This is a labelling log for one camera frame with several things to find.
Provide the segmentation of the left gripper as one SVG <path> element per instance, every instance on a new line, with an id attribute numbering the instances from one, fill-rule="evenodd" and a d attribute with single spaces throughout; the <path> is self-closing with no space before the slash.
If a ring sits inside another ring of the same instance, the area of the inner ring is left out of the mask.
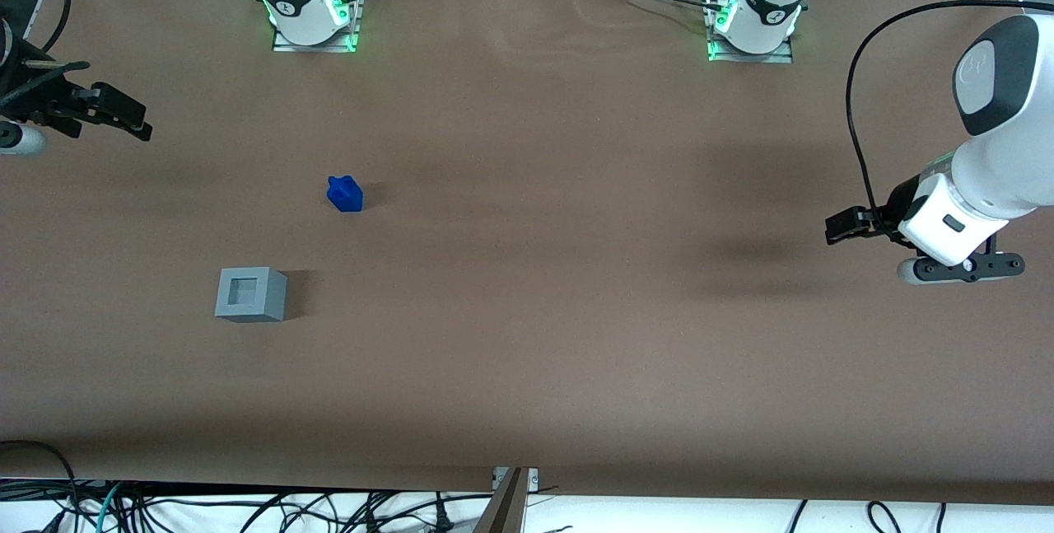
<path id="1" fill-rule="evenodd" d="M 870 231 L 889 230 L 890 221 L 922 254 L 959 265 L 1008 224 L 1009 195 L 993 180 L 956 183 L 951 173 L 918 174 L 893 189 L 885 206 L 847 208 L 828 217 L 827 244 L 865 239 Z"/>

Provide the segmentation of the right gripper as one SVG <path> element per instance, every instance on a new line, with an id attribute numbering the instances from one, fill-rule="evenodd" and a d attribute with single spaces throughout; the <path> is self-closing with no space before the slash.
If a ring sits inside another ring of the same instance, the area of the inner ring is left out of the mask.
<path id="1" fill-rule="evenodd" d="M 147 123 L 147 106 L 124 91 L 105 82 L 95 82 L 82 91 L 82 101 L 75 97 L 82 87 L 69 82 L 67 72 L 87 70 L 89 63 L 51 63 L 45 68 L 30 68 L 22 63 L 2 71 L 4 119 L 53 129 L 69 138 L 79 138 L 84 124 L 106 125 L 124 131 L 140 142 L 150 142 L 153 127 Z"/>

